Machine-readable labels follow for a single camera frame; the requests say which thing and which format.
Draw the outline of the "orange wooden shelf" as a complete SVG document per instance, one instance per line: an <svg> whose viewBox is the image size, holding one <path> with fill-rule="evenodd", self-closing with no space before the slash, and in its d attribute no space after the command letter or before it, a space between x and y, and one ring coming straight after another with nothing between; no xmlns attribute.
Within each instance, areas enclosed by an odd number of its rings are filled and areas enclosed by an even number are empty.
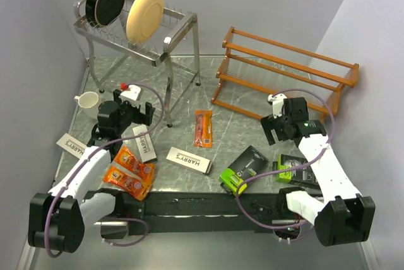
<svg viewBox="0 0 404 270"><path fill-rule="evenodd" d="M344 77L337 76L320 69L259 52L233 43L234 35L296 52L327 64L341 66L347 68L348 73ZM319 120L324 122L330 114L335 115L338 112L343 89L346 87L355 87L359 80L360 66L357 63L349 64L257 35L242 32L234 27L230 27L222 42L222 47L226 49L226 52L216 73L216 78L219 79L219 83L213 94L211 103L257 120L263 117L242 107L218 99L225 83L231 82L267 95L274 95L281 91L291 92L291 88L286 88L286 83L292 80L297 82L297 85L293 86L293 88L299 90L302 90L304 85L309 86L309 91L314 91L315 89L327 90L331 94L325 102L314 103L307 101L307 107L317 111L319 113Z"/></svg>

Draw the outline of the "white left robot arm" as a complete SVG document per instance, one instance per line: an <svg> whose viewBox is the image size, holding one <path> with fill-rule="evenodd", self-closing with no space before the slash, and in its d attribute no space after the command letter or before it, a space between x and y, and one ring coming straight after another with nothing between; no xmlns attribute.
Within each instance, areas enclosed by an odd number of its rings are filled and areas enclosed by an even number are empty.
<svg viewBox="0 0 404 270"><path fill-rule="evenodd" d="M155 108L145 103L145 110L114 90L113 99L97 109L97 123L76 165L46 193L35 194L29 205L28 244L43 248L52 258L63 252L73 253L80 246L87 229L106 219L139 223L147 235L150 226L134 216L135 197L128 191L100 189L91 191L93 180L110 167L122 147L123 133L131 124L144 124L154 130Z"/></svg>

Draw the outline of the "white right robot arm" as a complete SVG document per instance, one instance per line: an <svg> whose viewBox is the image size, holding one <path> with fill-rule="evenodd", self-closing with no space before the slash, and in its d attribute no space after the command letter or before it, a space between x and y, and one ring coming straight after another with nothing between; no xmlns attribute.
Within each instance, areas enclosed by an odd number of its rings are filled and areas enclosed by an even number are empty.
<svg viewBox="0 0 404 270"><path fill-rule="evenodd" d="M324 246L365 242L369 238L376 205L351 183L331 147L331 136L319 120L311 120L306 99L270 95L271 115L261 119L269 144L292 140L310 166L323 199L306 191L280 191L276 211L282 218L301 215L314 226Z"/></svg>

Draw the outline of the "orange razor blister pack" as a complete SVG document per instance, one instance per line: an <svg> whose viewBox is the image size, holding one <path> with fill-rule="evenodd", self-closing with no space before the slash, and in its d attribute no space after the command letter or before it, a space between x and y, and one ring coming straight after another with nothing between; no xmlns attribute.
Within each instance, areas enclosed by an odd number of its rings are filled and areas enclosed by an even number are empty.
<svg viewBox="0 0 404 270"><path fill-rule="evenodd" d="M196 147L211 148L213 146L211 117L211 110L196 111L196 125L194 132L194 145Z"/></svg>

